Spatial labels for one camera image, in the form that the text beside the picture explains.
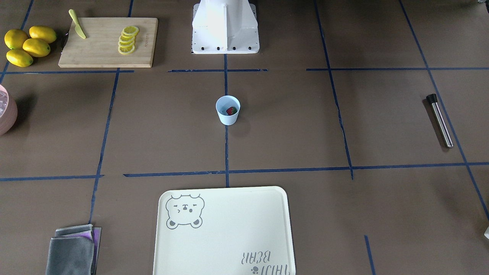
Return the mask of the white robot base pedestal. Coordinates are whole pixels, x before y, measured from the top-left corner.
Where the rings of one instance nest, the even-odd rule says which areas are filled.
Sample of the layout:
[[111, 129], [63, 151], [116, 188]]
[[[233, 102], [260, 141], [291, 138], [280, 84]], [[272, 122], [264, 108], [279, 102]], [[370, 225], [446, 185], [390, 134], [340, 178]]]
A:
[[248, 0], [201, 0], [193, 6], [193, 54], [255, 54], [256, 6]]

